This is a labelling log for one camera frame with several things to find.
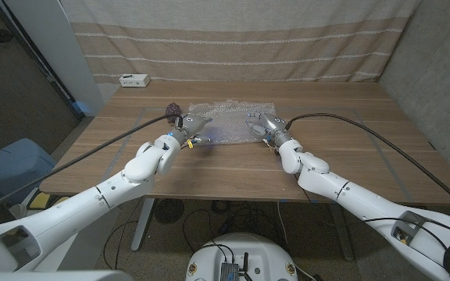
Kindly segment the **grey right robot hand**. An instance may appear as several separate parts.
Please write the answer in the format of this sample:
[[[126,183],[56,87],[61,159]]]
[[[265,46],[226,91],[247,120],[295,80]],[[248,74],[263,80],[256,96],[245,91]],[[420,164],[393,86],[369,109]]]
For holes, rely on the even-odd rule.
[[[292,139],[286,129],[283,119],[267,112],[253,112],[248,114],[246,123],[252,134],[262,139],[270,147],[279,148]]]

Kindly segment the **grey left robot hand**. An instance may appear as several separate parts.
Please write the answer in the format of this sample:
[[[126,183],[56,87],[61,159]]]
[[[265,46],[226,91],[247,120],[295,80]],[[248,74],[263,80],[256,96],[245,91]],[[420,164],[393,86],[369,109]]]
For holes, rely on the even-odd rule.
[[[202,117],[195,114],[177,117],[175,127],[168,135],[174,137],[180,145],[183,145],[188,139],[198,134],[207,123],[212,122],[212,120],[210,117]]]

